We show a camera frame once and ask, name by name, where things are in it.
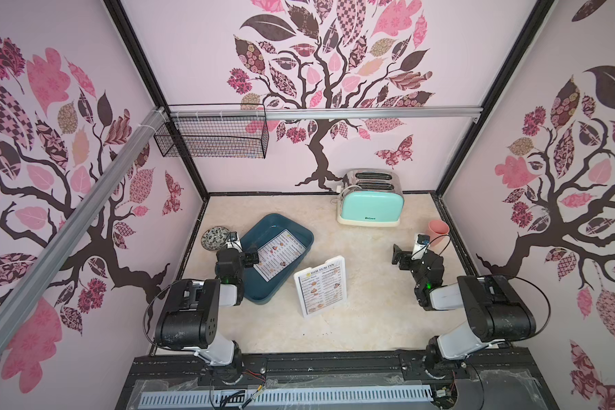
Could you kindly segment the new menu sheet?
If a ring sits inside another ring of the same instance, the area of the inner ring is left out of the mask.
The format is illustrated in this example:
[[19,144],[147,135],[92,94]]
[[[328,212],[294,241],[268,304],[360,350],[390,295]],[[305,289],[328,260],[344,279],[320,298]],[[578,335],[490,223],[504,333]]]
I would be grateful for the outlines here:
[[283,230],[258,249],[260,263],[254,269],[270,282],[305,251],[306,247],[289,230]]

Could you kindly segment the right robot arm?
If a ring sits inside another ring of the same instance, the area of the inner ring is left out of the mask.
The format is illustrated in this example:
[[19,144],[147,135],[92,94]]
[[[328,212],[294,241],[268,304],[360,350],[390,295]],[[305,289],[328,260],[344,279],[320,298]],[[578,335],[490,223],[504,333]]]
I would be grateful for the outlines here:
[[425,348],[422,367],[433,379],[442,379],[446,370],[491,345],[534,338],[549,322],[536,324],[533,312],[504,275],[465,275],[444,285],[443,257],[426,244],[410,251],[395,244],[391,264],[411,273],[413,293],[425,311],[465,312],[465,322],[431,338]]

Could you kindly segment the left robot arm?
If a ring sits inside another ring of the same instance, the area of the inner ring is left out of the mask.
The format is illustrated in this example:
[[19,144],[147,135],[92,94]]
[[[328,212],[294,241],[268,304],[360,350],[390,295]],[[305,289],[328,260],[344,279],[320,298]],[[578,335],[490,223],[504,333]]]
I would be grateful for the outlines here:
[[237,342],[218,332],[221,308],[236,307],[244,300],[244,270],[259,262],[256,251],[220,249],[215,277],[181,279],[162,292],[166,295],[155,330],[145,330],[151,345],[167,351],[190,352],[210,367],[244,370]]

